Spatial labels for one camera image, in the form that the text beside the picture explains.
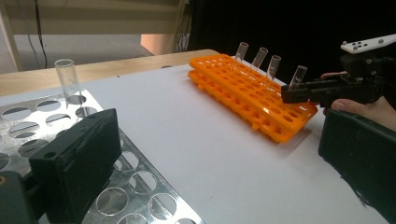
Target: black device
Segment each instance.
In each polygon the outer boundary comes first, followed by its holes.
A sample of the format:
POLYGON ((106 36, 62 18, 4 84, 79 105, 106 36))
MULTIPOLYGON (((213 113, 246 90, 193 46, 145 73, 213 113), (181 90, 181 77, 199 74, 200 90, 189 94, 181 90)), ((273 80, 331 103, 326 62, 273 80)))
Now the black device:
POLYGON ((22 177, 0 172, 0 223, 81 223, 121 154, 115 109, 89 115, 29 158, 22 177))
POLYGON ((394 41, 396 35, 388 35, 343 44, 341 48, 349 52, 340 58, 345 73, 301 83, 294 89, 291 89, 290 85, 284 85, 281 88, 283 103, 315 102, 327 108, 339 98, 361 104, 374 103, 384 95, 387 85, 392 85, 384 78, 391 76, 386 68, 396 67, 396 59, 388 56, 378 57, 378 49, 394 41))

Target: power cable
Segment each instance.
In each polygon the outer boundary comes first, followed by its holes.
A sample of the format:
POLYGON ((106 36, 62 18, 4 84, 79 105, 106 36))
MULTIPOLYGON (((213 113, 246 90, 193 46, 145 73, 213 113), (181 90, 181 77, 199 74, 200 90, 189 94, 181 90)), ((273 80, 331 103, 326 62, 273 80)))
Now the power cable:
POLYGON ((40 68, 40 63, 38 62, 37 54, 35 53, 35 48, 33 47, 32 39, 31 39, 31 37, 30 37, 29 22, 28 22, 28 20, 27 20, 27 18, 26 18, 26 13, 25 13, 25 11, 22 9, 21 4, 20 4, 20 1, 19 1, 19 0, 16 0, 16 2, 17 2, 17 5, 18 5, 18 9, 20 10, 20 12, 21 12, 21 14, 22 14, 22 18, 23 18, 24 23, 25 23, 27 38, 28 38, 28 40, 29 40, 30 47, 32 48, 33 53, 34 53, 34 55, 35 55, 35 63, 37 64, 37 68, 40 68))
POLYGON ((41 49, 43 50, 44 59, 46 62, 45 68, 47 68, 47 54, 46 54, 46 51, 44 50, 43 38, 42 38, 42 34, 41 34, 40 13, 38 11, 37 0, 35 0, 35 21, 37 23, 38 40, 40 41, 40 46, 41 46, 41 49))

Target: circular hole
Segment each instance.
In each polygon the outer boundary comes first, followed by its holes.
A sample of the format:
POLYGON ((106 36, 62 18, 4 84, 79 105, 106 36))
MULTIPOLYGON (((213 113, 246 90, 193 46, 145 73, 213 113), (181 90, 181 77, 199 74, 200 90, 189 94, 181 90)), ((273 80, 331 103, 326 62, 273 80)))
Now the circular hole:
POLYGON ((13 126, 9 131, 9 136, 13 138, 26 138, 38 132, 40 126, 34 122, 24 122, 13 126))
POLYGON ((294 118, 298 118, 298 116, 296 114, 294 114, 293 112, 289 112, 289 114, 294 117, 294 118))
POLYGON ((149 193, 157 186, 157 180, 151 173, 140 171, 131 176, 129 186, 136 193, 149 193))
POLYGON ((285 120, 287 120, 288 122, 293 122, 293 119, 291 117, 289 117, 289 116, 283 116, 283 118, 285 120))
POLYGON ((9 164, 9 161, 9 156, 0 152, 0 170, 3 170, 9 164))
POLYGON ((87 101, 87 98, 82 95, 72 95, 67 98, 67 103, 70 105, 82 105, 87 101))
POLYGON ((268 102, 270 102, 270 103, 274 103, 274 102, 275 102, 275 100, 274 100, 274 99, 272 99, 272 98, 269 98, 269 97, 265 98, 265 100, 267 100, 267 101, 268 101, 268 102))
POLYGON ((54 100, 41 102, 37 105, 37 110, 42 112, 50 112, 61 108, 61 103, 54 100))
POLYGON ((266 126, 271 126, 271 122, 268 119, 263 120, 262 124, 264 124, 266 126))
POLYGON ((179 219, 175 224, 196 224, 194 221, 188 218, 179 219))
POLYGON ((99 212, 104 215, 113 216, 122 211, 128 203, 128 195, 122 189, 106 189, 96 201, 99 212))
POLYGON ((265 94, 262 91, 256 91, 256 94, 259 96, 264 96, 265 94))
POLYGON ((282 129, 280 129, 279 127, 275 128, 275 132, 278 133, 278 134, 283 134, 282 129))
POLYGON ((272 108, 270 109, 270 111, 272 111, 272 112, 274 112, 274 113, 276 113, 276 114, 280 114, 280 110, 278 110, 278 109, 276 109, 276 108, 274 108, 274 107, 272 107, 272 108))
POLYGON ((44 155, 44 158, 50 159, 50 158, 54 157, 55 155, 56 155, 55 152, 48 152, 48 153, 46 153, 46 154, 44 155))
POLYGON ((286 107, 283 106, 282 104, 278 104, 277 107, 278 107, 279 109, 281 109, 281 110, 286 110, 286 107))
POLYGON ((130 171, 137 167, 139 159, 132 152, 123 151, 114 163, 114 167, 119 171, 130 171))
POLYGON ((55 114, 51 115, 46 119, 47 125, 52 127, 52 126, 58 126, 58 125, 66 125, 69 124, 71 121, 70 116, 66 114, 55 114))
POLYGON ((149 201, 150 213, 160 219, 167 220, 171 218, 176 212, 175 200, 167 194, 157 194, 149 201))
POLYGON ((96 113, 97 110, 93 107, 85 106, 76 110, 76 116, 83 119, 91 114, 96 113))
POLYGON ((249 95, 251 98, 253 98, 253 99, 259 99, 259 97, 257 96, 257 95, 255 95, 255 94, 250 94, 249 95))
POLYGON ((254 113, 254 118, 259 119, 260 118, 260 114, 259 113, 254 113))
POLYGON ((130 214, 123 217, 118 224, 147 224, 146 219, 138 214, 130 214))
POLYGON ((270 104, 268 104, 266 101, 260 101, 260 104, 262 104, 263 106, 268 106, 270 104))
POLYGON ((47 142, 46 140, 35 139, 21 145, 20 148, 18 149, 18 153, 23 158, 30 158, 48 143, 49 142, 47 142))
POLYGON ((14 107, 6 110, 1 117, 6 120, 26 119, 31 113, 26 107, 14 107))

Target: test tube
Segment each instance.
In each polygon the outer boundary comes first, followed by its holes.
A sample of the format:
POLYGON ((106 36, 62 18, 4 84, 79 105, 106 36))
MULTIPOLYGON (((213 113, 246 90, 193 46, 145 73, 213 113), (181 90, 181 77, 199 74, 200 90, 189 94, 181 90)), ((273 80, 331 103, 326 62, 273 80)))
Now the test tube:
POLYGON ((268 53, 268 49, 260 48, 259 52, 257 52, 256 57, 253 60, 253 63, 250 65, 250 69, 253 71, 257 71, 260 65, 262 65, 262 61, 264 60, 267 53, 268 53))
POLYGON ((248 50, 248 44, 245 42, 241 42, 239 44, 238 51, 235 54, 235 61, 233 62, 232 66, 231 66, 231 70, 234 70, 236 68, 235 67, 236 62, 242 63, 242 61, 244 61, 245 54, 247 53, 247 50, 248 50))
POLYGON ((70 59, 61 59, 56 61, 54 65, 64 90, 66 105, 82 105, 84 102, 74 62, 70 59))
POLYGON ((271 57, 270 65, 268 66, 266 76, 267 76, 267 78, 270 77, 273 82, 274 82, 277 68, 279 67, 279 64, 280 64, 280 60, 281 60, 281 58, 279 56, 273 55, 271 57))
POLYGON ((294 72, 294 76, 291 79, 289 84, 289 90, 293 90, 298 88, 298 86, 303 82, 303 78, 305 76, 307 68, 302 65, 298 65, 296 71, 294 72))

